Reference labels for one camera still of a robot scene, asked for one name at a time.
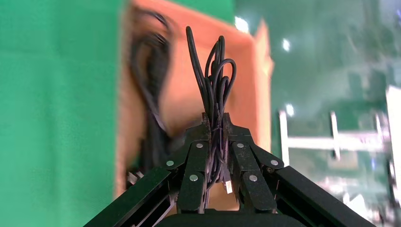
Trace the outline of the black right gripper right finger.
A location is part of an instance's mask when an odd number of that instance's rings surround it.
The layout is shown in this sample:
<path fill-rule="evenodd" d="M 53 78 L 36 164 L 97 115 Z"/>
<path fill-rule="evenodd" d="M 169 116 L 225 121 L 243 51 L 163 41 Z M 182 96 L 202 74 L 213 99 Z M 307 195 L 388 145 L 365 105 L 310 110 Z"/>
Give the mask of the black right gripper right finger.
<path fill-rule="evenodd" d="M 242 223 L 252 227 L 369 227 L 371 223 L 281 159 L 257 146 L 247 128 L 223 115 L 228 166 Z"/>

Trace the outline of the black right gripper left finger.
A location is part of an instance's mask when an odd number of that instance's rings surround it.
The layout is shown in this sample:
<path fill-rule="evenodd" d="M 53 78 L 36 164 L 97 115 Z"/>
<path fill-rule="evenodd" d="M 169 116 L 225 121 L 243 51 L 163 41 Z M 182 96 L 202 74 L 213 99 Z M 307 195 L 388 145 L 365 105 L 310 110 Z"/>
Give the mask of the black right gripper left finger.
<path fill-rule="evenodd" d="M 184 144 L 86 223 L 87 227 L 180 227 L 204 210 L 209 120 L 185 132 Z"/>

